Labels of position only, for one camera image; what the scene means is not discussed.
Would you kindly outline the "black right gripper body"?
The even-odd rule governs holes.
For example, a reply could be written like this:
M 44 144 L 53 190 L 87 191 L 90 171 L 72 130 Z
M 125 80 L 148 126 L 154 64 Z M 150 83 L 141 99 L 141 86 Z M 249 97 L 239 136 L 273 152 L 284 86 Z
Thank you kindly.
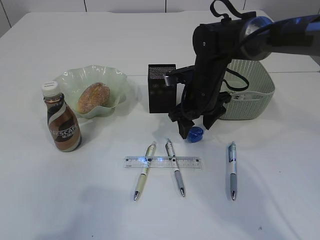
M 228 64 L 232 59 L 243 59 L 241 50 L 235 47 L 243 39 L 245 24 L 245 21 L 202 23 L 194 30 L 194 75 L 183 89 L 181 102 L 169 111 L 172 122 L 193 121 L 231 100 L 231 96 L 220 89 Z

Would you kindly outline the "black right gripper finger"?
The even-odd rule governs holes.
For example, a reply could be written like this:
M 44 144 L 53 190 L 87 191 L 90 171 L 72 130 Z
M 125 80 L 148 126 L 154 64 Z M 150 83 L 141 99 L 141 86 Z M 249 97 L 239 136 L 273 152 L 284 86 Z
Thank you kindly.
M 203 115 L 203 125 L 209 130 L 212 125 L 219 119 L 222 115 L 226 113 L 226 108 L 224 106 L 216 106 L 212 110 L 205 111 Z
M 179 135 L 184 140 L 187 138 L 191 128 L 195 125 L 195 123 L 189 119 L 180 119 L 177 121 L 177 124 L 178 124 Z

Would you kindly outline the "blue grey right robot arm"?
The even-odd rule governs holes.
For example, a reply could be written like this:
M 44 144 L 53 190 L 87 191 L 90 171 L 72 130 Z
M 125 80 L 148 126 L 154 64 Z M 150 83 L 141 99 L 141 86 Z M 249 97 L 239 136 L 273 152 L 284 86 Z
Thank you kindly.
M 319 55 L 320 17 L 309 15 L 277 22 L 254 12 L 237 19 L 228 15 L 219 22 L 202 23 L 192 36 L 195 63 L 164 75 L 167 85 L 184 85 L 181 102 L 169 111 L 179 134 L 186 139 L 194 120 L 209 129 L 225 114 L 231 95 L 221 91 L 232 60 L 260 61 L 271 53 Z

